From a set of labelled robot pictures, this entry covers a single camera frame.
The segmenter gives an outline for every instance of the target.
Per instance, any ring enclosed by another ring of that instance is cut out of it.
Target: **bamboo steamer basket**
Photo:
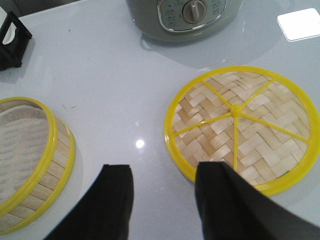
[[[71,174],[75,140],[69,128],[41,102],[0,100],[0,235],[41,216]]]

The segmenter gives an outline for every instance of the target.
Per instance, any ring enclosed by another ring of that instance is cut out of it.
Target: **glossy surface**
[[[1,98],[27,96],[63,119],[76,140],[72,175],[37,221],[0,240],[40,240],[67,214],[103,164],[130,164],[134,205],[130,240],[201,240],[194,186],[164,140],[171,100],[190,80],[231,65],[261,67],[300,86],[320,109],[320,37],[289,42],[278,15],[317,0],[246,0],[220,32],[162,43],[142,36],[124,1],[79,1],[21,18],[33,34],[22,67],[0,72]],[[320,225],[320,162],[273,199]]]

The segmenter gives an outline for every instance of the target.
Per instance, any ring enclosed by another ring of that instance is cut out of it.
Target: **bamboo steamer lid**
[[[287,78],[250,66],[230,66],[189,82],[164,123],[168,150],[195,181],[199,162],[224,161],[266,195],[302,179],[320,150],[320,117]]]

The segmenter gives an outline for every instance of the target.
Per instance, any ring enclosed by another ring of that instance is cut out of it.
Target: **black object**
[[[46,240],[127,240],[134,200],[128,165],[104,165],[79,203]]]
[[[7,31],[13,23],[16,26],[14,39],[8,44],[3,44]],[[0,71],[11,67],[21,67],[22,57],[32,34],[12,12],[8,12],[0,28]]]
[[[201,162],[195,197],[205,240],[319,240],[320,228],[257,191],[224,162]]]

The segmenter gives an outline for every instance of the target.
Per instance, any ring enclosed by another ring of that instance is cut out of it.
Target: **bamboo steamer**
[[[301,180],[317,160],[320,117],[287,78],[250,66],[230,66],[189,82],[164,123],[168,150],[195,181],[199,162],[224,161],[265,195]]]
[[[0,235],[41,216],[71,174],[75,140],[41,102],[27,97],[0,100]]]

